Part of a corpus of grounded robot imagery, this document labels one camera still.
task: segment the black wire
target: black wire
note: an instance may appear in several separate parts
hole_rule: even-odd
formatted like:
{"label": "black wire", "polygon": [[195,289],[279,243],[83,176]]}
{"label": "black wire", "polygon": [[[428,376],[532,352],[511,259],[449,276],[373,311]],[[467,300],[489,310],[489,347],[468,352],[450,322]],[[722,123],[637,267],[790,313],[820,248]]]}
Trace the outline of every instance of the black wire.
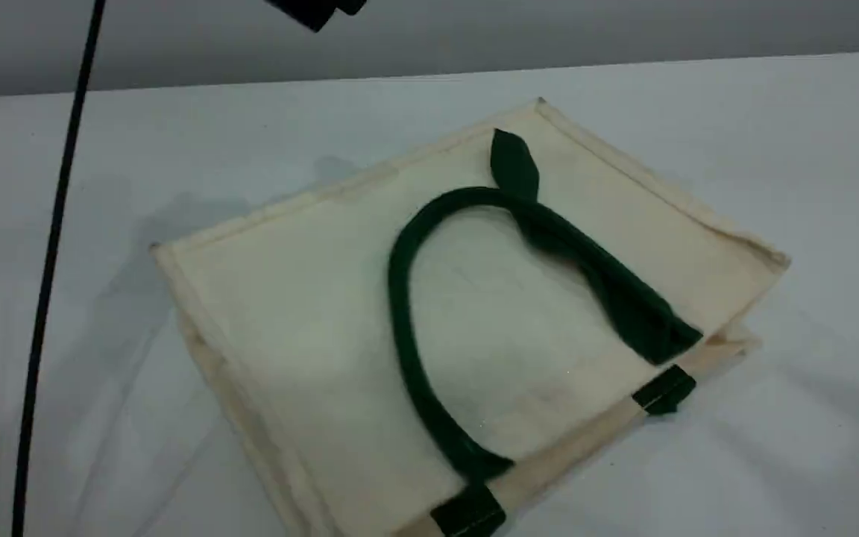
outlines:
{"label": "black wire", "polygon": [[75,85],[75,101],[72,102],[72,115],[69,117],[68,131],[65,132],[65,149],[62,152],[62,166],[58,171],[55,201],[51,206],[51,229],[48,231],[48,249],[45,251],[45,268],[42,271],[42,285],[38,289],[38,307],[35,310],[31,351],[28,353],[28,375],[25,378],[25,396],[22,401],[22,426],[18,439],[18,458],[15,462],[13,537],[21,537],[25,528],[28,457],[31,452],[31,428],[33,428],[35,419],[38,370],[42,361],[42,346],[45,342],[45,320],[48,319],[48,303],[51,300],[51,285],[55,276],[55,262],[58,259],[58,240],[62,234],[65,200],[68,197],[69,179],[72,176],[75,144],[78,142],[78,126],[81,125],[81,112],[85,106],[88,79],[92,74],[92,62],[95,60],[95,48],[98,47],[98,31],[101,28],[101,18],[104,12],[105,0],[95,0],[95,4],[92,6],[92,20],[88,26],[88,40],[85,42],[85,52],[82,54],[81,68],[78,69],[78,82]]}

